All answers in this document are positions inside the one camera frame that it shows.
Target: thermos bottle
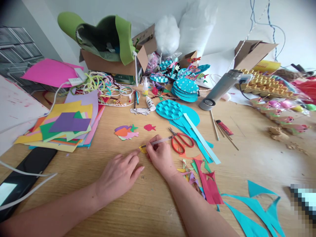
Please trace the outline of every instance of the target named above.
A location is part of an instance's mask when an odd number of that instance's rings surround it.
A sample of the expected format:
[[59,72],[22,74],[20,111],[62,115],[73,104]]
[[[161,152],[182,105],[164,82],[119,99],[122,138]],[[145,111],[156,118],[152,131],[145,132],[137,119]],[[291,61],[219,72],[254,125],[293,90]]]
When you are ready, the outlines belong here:
[[216,83],[211,92],[204,98],[199,107],[203,110],[211,110],[216,102],[232,88],[236,83],[239,82],[243,72],[235,69],[229,70],[225,73],[222,78]]

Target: paintbrush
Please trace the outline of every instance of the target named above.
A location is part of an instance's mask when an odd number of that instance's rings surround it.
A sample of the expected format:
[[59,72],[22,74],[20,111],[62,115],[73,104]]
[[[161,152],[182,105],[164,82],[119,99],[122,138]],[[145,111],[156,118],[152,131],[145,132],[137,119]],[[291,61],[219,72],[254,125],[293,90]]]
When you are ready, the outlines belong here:
[[172,138],[173,138],[173,135],[170,136],[170,137],[163,138],[163,139],[160,139],[158,141],[152,142],[151,145],[155,145],[155,144],[158,144],[158,143],[161,143],[161,142],[165,142],[165,141],[171,140]]

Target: paper stack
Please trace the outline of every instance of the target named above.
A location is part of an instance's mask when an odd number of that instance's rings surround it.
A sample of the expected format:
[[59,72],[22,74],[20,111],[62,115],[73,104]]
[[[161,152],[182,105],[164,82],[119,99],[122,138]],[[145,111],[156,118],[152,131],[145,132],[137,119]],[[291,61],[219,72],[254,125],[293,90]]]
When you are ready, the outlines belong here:
[[84,95],[69,92],[64,104],[56,104],[48,116],[39,118],[15,144],[67,152],[73,152],[76,147],[90,147],[104,107],[98,104],[98,91]]

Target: blue cable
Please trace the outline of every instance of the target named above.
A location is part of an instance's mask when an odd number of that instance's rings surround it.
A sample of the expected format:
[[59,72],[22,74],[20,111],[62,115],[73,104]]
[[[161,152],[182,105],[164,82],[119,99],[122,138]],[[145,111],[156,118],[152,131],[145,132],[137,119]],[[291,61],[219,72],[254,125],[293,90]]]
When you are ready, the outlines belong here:
[[[253,21],[254,21],[255,23],[257,23],[257,22],[256,22],[256,19],[255,19],[255,14],[254,14],[254,4],[255,4],[255,0],[253,0],[253,5],[252,5],[252,0],[250,0],[250,7],[251,7],[251,10],[252,10],[250,19],[251,19],[251,17],[253,16]],[[275,27],[278,28],[278,29],[280,29],[280,30],[282,31],[283,35],[284,35],[284,44],[283,44],[283,46],[282,46],[282,48],[281,48],[281,50],[280,50],[280,52],[279,52],[278,55],[277,55],[277,48],[276,48],[275,61],[278,61],[278,60],[277,60],[277,57],[280,55],[280,53],[282,52],[282,50],[283,50],[283,48],[284,48],[284,46],[285,46],[286,36],[285,36],[284,30],[282,30],[279,26],[272,25],[271,22],[270,22],[270,2],[268,3],[268,21],[269,21],[269,24],[265,24],[265,23],[257,23],[257,24],[258,24],[258,25],[268,25],[268,26],[270,26],[270,27],[273,28],[273,41],[274,41],[274,43],[276,43],[276,42],[275,42],[275,31],[276,31]]]

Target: white glue bottle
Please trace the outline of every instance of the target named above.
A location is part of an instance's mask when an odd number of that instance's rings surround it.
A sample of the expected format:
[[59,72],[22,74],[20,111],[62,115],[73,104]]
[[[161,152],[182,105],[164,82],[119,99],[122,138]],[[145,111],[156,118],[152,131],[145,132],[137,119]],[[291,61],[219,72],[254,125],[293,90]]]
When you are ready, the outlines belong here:
[[145,77],[145,82],[143,86],[143,96],[146,97],[148,95],[148,82],[147,77]]
[[156,110],[156,106],[154,105],[154,103],[152,102],[152,100],[148,96],[146,96],[146,103],[147,103],[147,106],[148,106],[150,111]]

